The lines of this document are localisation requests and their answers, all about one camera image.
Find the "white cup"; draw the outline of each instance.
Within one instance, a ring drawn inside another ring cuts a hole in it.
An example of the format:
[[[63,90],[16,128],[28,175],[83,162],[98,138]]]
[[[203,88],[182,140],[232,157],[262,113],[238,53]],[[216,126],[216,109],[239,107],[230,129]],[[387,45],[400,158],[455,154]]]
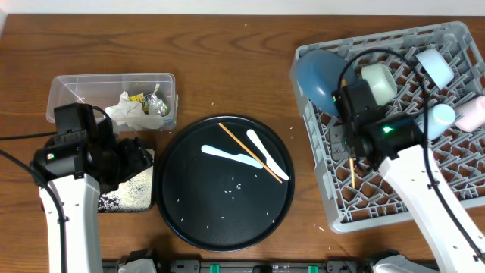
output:
[[[427,113],[427,138],[434,140],[445,133],[446,129],[455,122],[455,110],[446,104],[432,107]],[[421,132],[424,132],[424,113],[416,119],[416,124]]]
[[[369,83],[378,105],[385,105],[397,95],[397,86],[389,68],[384,64],[371,64],[362,68],[362,79]]]
[[[453,80],[453,70],[436,49],[418,53],[416,58],[439,89],[443,89]]]
[[[485,123],[485,96],[472,99],[455,109],[457,115],[463,115],[455,125],[465,132],[473,132]]]

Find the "wooden tabletop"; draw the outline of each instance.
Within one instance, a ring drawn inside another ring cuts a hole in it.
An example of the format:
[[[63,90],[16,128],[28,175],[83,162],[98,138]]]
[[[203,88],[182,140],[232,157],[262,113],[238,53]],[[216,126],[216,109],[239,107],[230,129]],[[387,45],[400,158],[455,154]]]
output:
[[[51,81],[58,75],[170,72],[179,94],[177,128],[142,134],[156,142],[158,153],[178,131],[202,118],[230,113],[258,119],[280,136],[291,154],[296,172],[293,204],[266,240],[231,253],[185,243],[165,224],[156,205],[138,214],[99,215],[103,259],[148,247],[163,259],[321,261],[363,258],[385,249],[413,260],[432,259],[413,221],[350,234],[329,229],[289,66],[298,46],[453,20],[468,25],[485,55],[483,17],[11,14],[0,40],[0,135],[55,129],[45,110]],[[0,149],[29,162],[45,141],[1,142]],[[39,189],[4,158],[0,189],[0,271],[47,272]],[[485,208],[468,212],[485,229]]]

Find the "plastic basket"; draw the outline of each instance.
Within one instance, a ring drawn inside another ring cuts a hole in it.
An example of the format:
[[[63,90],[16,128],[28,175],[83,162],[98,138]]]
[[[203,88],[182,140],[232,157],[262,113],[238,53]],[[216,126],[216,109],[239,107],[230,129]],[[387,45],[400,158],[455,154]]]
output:
[[[335,161],[330,156],[329,129],[338,119],[326,115],[303,95],[296,80],[296,62],[305,53],[325,49],[347,61],[366,49],[392,49],[407,58],[435,48],[448,61],[455,77],[443,90],[429,86],[430,105],[446,103],[453,108],[485,91],[485,64],[466,25],[462,22],[415,27],[355,38],[304,45],[297,48],[290,71],[298,110],[308,131],[315,161],[315,175],[330,228],[337,233],[358,231],[411,219],[399,196],[376,172],[356,171],[352,188],[348,159]],[[389,102],[388,115],[422,112],[423,90],[415,73],[406,64],[383,53],[364,55],[353,64],[360,71],[366,64],[381,62],[388,66],[398,85],[397,97]],[[465,208],[485,204],[485,130],[464,133],[450,127],[432,145],[433,154],[445,179]]]

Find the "round black tray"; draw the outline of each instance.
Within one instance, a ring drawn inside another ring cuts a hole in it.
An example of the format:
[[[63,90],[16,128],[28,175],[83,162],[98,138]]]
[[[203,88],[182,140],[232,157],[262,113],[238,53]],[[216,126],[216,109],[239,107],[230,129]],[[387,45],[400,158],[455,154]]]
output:
[[[247,155],[219,122],[266,162],[246,136],[253,129],[289,180],[280,184],[264,168],[203,153],[206,144]],[[295,174],[286,147],[269,127],[222,116],[196,122],[176,136],[155,168],[154,185],[160,213],[180,238],[202,249],[231,251],[255,245],[276,230],[291,205]]]

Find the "wooden chopstick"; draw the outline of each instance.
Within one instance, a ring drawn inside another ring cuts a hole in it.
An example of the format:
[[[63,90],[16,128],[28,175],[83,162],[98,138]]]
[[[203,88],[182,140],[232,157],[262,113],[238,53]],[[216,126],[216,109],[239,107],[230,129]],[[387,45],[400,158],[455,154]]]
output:
[[[256,161],[259,162],[259,164],[263,165],[263,167],[266,169],[266,171],[268,171],[271,175],[273,175],[273,177],[276,178],[276,180],[278,180],[278,182],[283,183],[283,182],[281,182],[280,178],[278,178],[278,176],[276,176],[274,174],[274,172],[270,168],[268,168],[265,163],[263,163],[263,161],[259,160],[258,156],[256,156],[254,153],[252,153],[251,150],[248,149],[248,147],[246,147],[246,145],[244,145],[241,142],[241,140],[238,140],[237,137],[234,136],[233,133],[231,133],[229,131],[229,129],[227,129],[221,122],[219,122],[219,126],[221,126],[221,128],[224,129],[226,131],[226,133],[228,135],[230,135],[230,137],[233,138],[233,140],[235,140],[241,147],[243,147],[244,150],[248,152],[248,154],[250,154],[254,159],[256,159]]]
[[[341,86],[344,87],[347,85],[347,81],[344,79],[342,80]],[[350,176],[352,178],[352,189],[355,189],[355,172],[354,172],[354,159],[349,157],[350,163]]]

